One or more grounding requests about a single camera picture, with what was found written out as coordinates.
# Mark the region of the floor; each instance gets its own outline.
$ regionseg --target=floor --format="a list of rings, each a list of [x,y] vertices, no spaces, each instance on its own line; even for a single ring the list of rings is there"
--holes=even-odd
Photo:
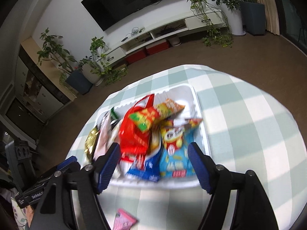
[[[177,47],[148,56],[128,67],[128,74],[116,84],[93,87],[86,95],[58,114],[43,129],[36,161],[40,171],[60,163],[83,125],[109,94],[130,83],[182,64],[201,64],[229,73],[273,95],[293,114],[307,141],[307,58],[280,36],[235,37],[232,47],[206,47],[199,35],[182,39]]]

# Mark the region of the dark gray planter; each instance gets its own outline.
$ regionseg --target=dark gray planter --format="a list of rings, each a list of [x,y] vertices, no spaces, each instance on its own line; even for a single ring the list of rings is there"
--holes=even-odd
[[[88,93],[93,86],[93,84],[83,76],[80,70],[73,71],[73,73],[66,79],[66,83],[82,95]]]
[[[266,31],[264,4],[240,1],[240,8],[246,31],[252,35],[264,35]]]

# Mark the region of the white tv cabinet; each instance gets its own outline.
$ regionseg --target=white tv cabinet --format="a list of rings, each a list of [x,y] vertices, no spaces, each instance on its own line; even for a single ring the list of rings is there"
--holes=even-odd
[[[221,20],[222,14],[220,10],[215,12],[208,10],[205,12],[212,24],[217,26],[223,26],[224,22]],[[206,23],[200,18],[196,17],[193,11],[178,14],[176,16],[167,18],[163,21],[159,21],[145,28],[145,30],[137,35],[129,37],[123,42],[118,42],[117,44],[110,47],[106,52],[105,62],[113,64],[120,59],[124,58],[126,55],[145,47],[148,44],[159,41],[161,39],[167,38],[173,34],[179,34],[184,31],[189,31],[197,28],[203,27],[205,30]],[[161,30],[165,28],[175,28],[176,31],[160,35]]]

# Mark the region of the metal screw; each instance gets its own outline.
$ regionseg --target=metal screw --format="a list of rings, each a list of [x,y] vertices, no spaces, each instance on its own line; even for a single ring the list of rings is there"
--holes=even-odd
[[[62,174],[62,172],[61,171],[56,171],[56,172],[54,172],[54,176],[55,177],[59,177],[60,175]]]
[[[249,176],[254,176],[254,175],[255,175],[255,172],[252,171],[252,170],[248,170],[246,173],[247,173]]]
[[[221,164],[216,165],[215,168],[216,168],[218,171],[221,171],[221,170],[225,169],[225,167],[224,167],[223,165],[221,165]]]
[[[91,164],[87,164],[87,165],[84,167],[84,169],[85,169],[86,171],[90,171],[92,168],[93,168],[93,165],[91,165]]]

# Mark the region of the green and white plaid tablecloth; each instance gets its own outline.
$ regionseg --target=green and white plaid tablecloth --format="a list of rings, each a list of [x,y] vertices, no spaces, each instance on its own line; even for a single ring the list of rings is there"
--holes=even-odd
[[[279,229],[288,230],[307,202],[306,148],[291,113],[271,95],[229,74],[206,66],[183,65],[156,73],[111,94],[85,124],[67,157],[84,163],[84,143],[99,115],[146,94],[188,83],[194,87],[208,131],[212,159],[230,171],[258,175]],[[210,196],[200,187],[147,190],[109,186],[99,195],[113,226],[118,208],[139,219],[132,229],[197,229]],[[231,194],[223,229],[234,210]]]

